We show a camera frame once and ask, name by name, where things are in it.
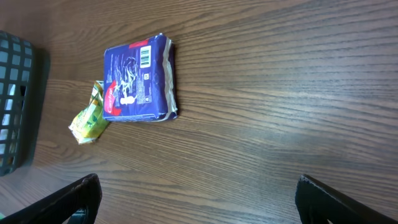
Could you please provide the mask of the purple sanitary pad pack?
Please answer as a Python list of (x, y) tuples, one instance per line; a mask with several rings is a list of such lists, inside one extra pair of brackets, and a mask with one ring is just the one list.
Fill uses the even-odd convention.
[(103, 118), (159, 122), (177, 117), (175, 45), (162, 33), (104, 52)]

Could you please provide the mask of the green yellow snack pouch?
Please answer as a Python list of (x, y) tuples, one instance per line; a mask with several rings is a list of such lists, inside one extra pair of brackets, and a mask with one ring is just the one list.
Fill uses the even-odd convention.
[(95, 142), (109, 124), (103, 118), (103, 87), (103, 81), (95, 81), (88, 106), (74, 117), (68, 127), (78, 144)]

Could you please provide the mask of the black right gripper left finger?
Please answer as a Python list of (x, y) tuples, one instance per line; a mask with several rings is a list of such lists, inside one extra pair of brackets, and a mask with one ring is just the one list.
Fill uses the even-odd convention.
[(97, 174), (88, 174), (72, 184), (8, 215), (3, 224), (83, 223), (94, 224), (102, 199)]

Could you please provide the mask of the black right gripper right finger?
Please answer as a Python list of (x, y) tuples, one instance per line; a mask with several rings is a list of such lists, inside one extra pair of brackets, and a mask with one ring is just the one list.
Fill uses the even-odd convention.
[(295, 204), (302, 223), (397, 224), (396, 220), (306, 174), (297, 182)]

